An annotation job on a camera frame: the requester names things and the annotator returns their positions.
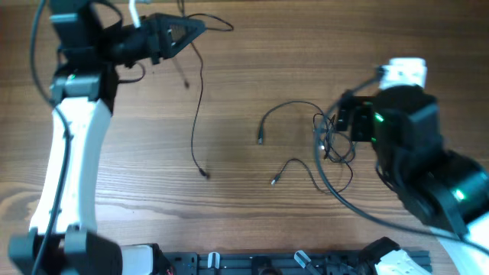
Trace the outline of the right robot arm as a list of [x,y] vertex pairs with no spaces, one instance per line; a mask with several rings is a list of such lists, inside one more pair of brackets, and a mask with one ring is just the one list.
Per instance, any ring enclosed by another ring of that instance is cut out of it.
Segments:
[[374,96],[346,91],[338,111],[360,111],[386,184],[405,209],[440,234],[460,273],[488,272],[488,172],[445,148],[435,96],[418,85]]

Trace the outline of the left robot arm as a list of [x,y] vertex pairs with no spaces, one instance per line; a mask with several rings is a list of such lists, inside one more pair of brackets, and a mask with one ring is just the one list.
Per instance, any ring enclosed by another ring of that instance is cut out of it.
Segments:
[[155,13],[102,25],[92,1],[43,1],[65,57],[44,100],[53,109],[53,139],[44,188],[28,232],[11,237],[10,261],[23,274],[172,274],[156,244],[122,247],[97,234],[100,151],[113,116],[117,66],[175,57],[206,26],[195,18]]

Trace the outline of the right grey rail clip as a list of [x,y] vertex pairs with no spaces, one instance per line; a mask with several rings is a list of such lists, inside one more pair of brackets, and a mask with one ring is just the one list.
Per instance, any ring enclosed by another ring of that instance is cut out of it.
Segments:
[[302,250],[296,251],[293,258],[303,269],[306,269],[312,262],[309,256]]

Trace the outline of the grey rail clip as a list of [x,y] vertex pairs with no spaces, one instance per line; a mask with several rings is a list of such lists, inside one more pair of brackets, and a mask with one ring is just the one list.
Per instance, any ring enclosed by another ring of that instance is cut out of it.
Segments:
[[302,250],[296,251],[293,258],[303,269],[306,269],[312,262],[309,256]]
[[221,260],[221,255],[219,252],[211,252],[208,254],[208,260],[207,260],[207,268],[208,269],[213,269],[213,270],[219,270],[220,269],[220,260]]

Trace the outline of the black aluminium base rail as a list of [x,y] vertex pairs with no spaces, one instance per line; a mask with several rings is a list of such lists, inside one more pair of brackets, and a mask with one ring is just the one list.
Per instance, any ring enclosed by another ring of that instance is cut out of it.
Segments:
[[372,264],[363,264],[358,251],[308,253],[310,265],[303,269],[293,253],[220,254],[220,269],[207,268],[208,254],[167,252],[172,264],[168,274],[176,275],[259,275],[259,274],[375,274]]

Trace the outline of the left grey rail clip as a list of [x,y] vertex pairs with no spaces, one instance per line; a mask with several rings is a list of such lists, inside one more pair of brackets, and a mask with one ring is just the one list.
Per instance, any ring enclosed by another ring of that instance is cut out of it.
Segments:
[[213,269],[213,270],[219,270],[220,269],[220,260],[221,260],[221,255],[219,252],[211,252],[208,254],[208,260],[207,260],[207,268],[208,269]]

